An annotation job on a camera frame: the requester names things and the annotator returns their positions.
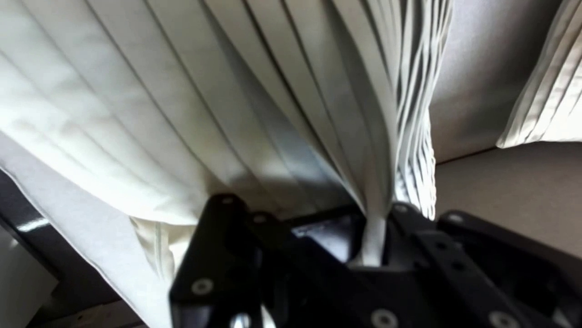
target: white fabric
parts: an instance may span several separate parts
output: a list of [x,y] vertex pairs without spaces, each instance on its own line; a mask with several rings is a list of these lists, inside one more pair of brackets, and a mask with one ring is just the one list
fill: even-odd
[[168,289],[159,282],[124,213],[84,193],[4,132],[0,169],[148,326],[170,326]]
[[[120,233],[139,234],[159,287],[140,300],[110,282],[168,326],[160,295],[211,193],[282,218],[357,202],[364,264],[379,264],[393,198],[433,216],[428,103],[450,12],[448,0],[0,0],[0,131],[131,216]],[[51,218],[97,256],[73,236],[86,224]]]
[[564,0],[499,147],[582,140],[582,3]]

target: pleated curtain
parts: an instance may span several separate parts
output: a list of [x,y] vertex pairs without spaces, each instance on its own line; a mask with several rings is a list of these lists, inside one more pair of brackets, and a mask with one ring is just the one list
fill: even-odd
[[499,147],[582,140],[582,1],[564,0]]
[[128,213],[164,287],[222,191],[280,218],[355,202],[379,264],[395,198],[435,214],[450,21],[448,0],[0,0],[0,131]]

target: black plastic part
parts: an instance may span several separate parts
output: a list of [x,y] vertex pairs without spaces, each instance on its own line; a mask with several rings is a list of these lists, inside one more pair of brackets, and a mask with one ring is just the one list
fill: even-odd
[[[348,267],[364,227],[355,207],[291,224],[250,213],[235,194],[217,194],[171,287],[175,326],[222,328],[246,313],[259,328],[260,306],[280,328],[373,328],[382,326],[379,311],[399,328],[557,328],[557,313],[562,324],[581,326],[579,258],[457,214],[462,218],[435,224],[395,203],[384,265]],[[339,258],[326,238],[344,238],[351,251]],[[193,291],[200,278],[213,280],[211,291]]]

